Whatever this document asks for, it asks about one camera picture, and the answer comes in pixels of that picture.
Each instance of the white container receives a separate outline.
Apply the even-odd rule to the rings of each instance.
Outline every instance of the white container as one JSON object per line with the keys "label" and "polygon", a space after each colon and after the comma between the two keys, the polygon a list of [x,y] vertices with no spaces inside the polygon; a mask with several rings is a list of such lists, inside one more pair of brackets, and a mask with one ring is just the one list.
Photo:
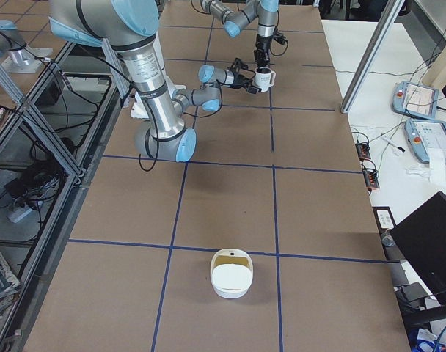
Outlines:
{"label": "white container", "polygon": [[211,284],[218,296],[239,298],[251,286],[253,271],[251,257],[245,251],[222,249],[211,260]]}

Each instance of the white lid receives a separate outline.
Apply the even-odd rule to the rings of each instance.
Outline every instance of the white lid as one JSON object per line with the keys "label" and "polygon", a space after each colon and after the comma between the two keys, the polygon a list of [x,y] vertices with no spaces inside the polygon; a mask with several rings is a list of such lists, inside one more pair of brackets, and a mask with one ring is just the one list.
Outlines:
{"label": "white lid", "polygon": [[252,284],[252,272],[239,264],[221,264],[211,274],[213,286],[223,290],[247,290]]}

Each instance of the computer monitor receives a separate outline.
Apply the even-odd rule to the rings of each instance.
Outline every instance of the computer monitor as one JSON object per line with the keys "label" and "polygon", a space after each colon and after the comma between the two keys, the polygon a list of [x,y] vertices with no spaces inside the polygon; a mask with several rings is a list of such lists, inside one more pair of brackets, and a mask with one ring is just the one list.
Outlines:
{"label": "computer monitor", "polygon": [[446,195],[440,191],[432,196],[394,227],[391,236],[442,305],[428,312],[412,313],[404,323],[446,318]]}

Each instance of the white desk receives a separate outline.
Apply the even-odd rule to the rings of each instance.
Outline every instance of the white desk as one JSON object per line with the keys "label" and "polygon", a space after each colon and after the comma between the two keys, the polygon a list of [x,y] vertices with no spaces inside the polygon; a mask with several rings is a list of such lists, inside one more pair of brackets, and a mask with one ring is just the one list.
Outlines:
{"label": "white desk", "polygon": [[[332,61],[337,71],[355,71],[368,45],[376,23],[323,21]],[[413,73],[423,63],[418,50],[400,23],[395,23],[385,43],[379,51],[371,71],[394,74]],[[424,69],[418,71],[413,81],[418,81]],[[342,95],[346,93],[353,73],[337,72]],[[368,74],[357,99],[354,101],[348,119],[352,127],[365,133],[371,139],[388,131],[401,122],[402,115],[391,109],[392,94],[395,84],[409,80],[411,75],[395,77],[390,75]],[[446,108],[446,99],[439,101],[439,106]],[[438,111],[437,120],[446,121],[446,112]],[[446,187],[432,185],[428,179],[418,175],[407,175],[406,169],[419,166],[418,160],[410,148],[403,124],[392,138],[406,149],[401,155],[394,154],[395,149],[387,147],[382,139],[370,144],[372,160],[379,166],[381,153],[387,147],[380,168],[379,185],[381,189],[373,191],[370,201],[373,206],[388,205],[396,222],[402,221],[437,191],[446,194]]]}

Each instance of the blue cable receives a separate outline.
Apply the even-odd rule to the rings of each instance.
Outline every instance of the blue cable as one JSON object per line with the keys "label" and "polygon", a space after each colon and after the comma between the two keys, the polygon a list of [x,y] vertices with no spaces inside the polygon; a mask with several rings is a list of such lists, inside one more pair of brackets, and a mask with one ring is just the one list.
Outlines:
{"label": "blue cable", "polygon": [[440,335],[438,335],[438,337],[436,338],[435,347],[432,352],[438,352],[439,346],[440,346],[440,340],[442,339],[442,336],[445,333],[445,331],[446,331],[446,327],[443,328],[442,332],[440,332]]}

